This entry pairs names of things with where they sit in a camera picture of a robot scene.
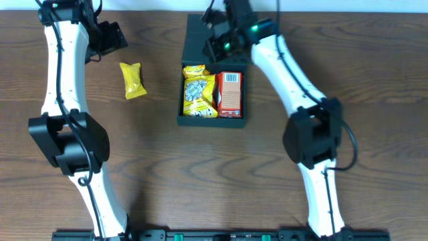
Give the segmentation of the yellow Julie's sandwich packet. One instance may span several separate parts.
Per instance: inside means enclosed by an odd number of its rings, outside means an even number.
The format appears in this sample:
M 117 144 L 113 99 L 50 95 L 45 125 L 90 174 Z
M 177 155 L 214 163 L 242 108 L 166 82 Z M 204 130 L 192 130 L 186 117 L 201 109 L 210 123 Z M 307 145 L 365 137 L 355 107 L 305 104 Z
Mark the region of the yellow Julie's sandwich packet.
M 122 70 L 122 75 L 124 77 L 125 91 L 126 91 L 125 97 L 127 100 L 147 94 L 147 91 L 141 82 L 140 63 L 127 64 L 127 63 L 121 62 L 120 68 Z

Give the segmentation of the small yellow cracker packet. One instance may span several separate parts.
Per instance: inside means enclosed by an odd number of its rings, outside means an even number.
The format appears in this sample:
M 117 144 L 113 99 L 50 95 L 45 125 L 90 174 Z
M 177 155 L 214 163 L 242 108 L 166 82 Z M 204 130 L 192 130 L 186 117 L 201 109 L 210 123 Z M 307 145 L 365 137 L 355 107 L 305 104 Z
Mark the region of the small yellow cracker packet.
M 198 76 L 208 76 L 210 72 L 206 69 L 204 64 L 196 66 L 185 66 L 183 68 L 183 76 L 185 78 L 194 78 Z

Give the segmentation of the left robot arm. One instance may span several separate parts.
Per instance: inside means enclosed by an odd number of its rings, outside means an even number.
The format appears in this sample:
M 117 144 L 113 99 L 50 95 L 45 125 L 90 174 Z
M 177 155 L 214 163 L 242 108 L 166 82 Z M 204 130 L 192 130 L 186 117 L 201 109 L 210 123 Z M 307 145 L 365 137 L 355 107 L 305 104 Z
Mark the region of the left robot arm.
M 91 1 L 38 1 L 48 46 L 47 91 L 29 134 L 51 166 L 76 186 L 90 213 L 90 231 L 57 230 L 52 240 L 132 240 L 128 215 L 108 174 L 110 141 L 90 115 L 85 67 L 127 47 L 116 22 L 99 22 Z

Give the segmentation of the orange red snack box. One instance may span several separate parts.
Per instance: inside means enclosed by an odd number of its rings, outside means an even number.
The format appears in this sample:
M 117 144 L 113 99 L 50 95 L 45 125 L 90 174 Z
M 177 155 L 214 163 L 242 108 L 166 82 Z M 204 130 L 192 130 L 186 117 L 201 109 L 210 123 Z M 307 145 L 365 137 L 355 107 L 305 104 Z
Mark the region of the orange red snack box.
M 221 72 L 217 75 L 217 112 L 221 118 L 242 117 L 242 73 Z

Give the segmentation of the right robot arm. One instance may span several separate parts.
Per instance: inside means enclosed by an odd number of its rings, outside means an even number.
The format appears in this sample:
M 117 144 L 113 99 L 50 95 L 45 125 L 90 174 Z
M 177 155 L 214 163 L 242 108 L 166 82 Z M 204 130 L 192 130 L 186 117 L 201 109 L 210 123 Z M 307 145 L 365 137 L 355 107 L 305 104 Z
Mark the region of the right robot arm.
M 248 1 L 225 1 L 225 12 L 208 6 L 201 20 L 211 30 L 207 55 L 220 62 L 245 53 L 268 78 L 288 114 L 283 144 L 298 165 L 308 200 L 308 225 L 319 239 L 337 240 L 344 229 L 336 193 L 341 104 L 309 81 L 289 51 L 279 23 L 259 19 Z

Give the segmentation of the yellow sunflower seed bag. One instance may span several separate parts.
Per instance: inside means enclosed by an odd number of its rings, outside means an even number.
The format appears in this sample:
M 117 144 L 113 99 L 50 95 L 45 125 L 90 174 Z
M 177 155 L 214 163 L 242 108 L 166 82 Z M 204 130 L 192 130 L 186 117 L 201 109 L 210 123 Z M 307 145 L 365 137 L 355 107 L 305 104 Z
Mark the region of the yellow sunflower seed bag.
M 215 75 L 187 78 L 184 81 L 183 115 L 217 118 L 213 99 L 215 86 Z

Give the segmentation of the dark green box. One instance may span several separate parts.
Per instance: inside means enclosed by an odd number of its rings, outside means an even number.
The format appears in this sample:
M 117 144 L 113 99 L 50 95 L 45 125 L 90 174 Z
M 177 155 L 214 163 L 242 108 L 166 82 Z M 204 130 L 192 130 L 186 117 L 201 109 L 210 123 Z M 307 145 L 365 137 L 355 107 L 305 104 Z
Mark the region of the dark green box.
M 203 118 L 185 116 L 183 114 L 184 102 L 184 77 L 181 76 L 180 89 L 179 89 L 179 105 L 177 114 L 177 124 L 180 126 L 193 126 L 193 127 L 219 127 L 242 129 L 246 124 L 246 72 L 247 72 L 247 56 L 241 54 L 238 56 L 224 59 L 218 63 L 213 63 L 205 55 L 205 42 L 211 37 L 211 31 L 203 25 L 201 16 L 198 14 L 189 14 L 187 17 L 187 30 L 185 34 L 185 42 L 183 47 L 183 54 L 181 58 L 181 66 L 195 66 L 204 64 L 208 71 L 212 74 L 219 74 L 221 72 L 240 72 L 243 74 L 241 102 L 242 108 L 241 118 Z

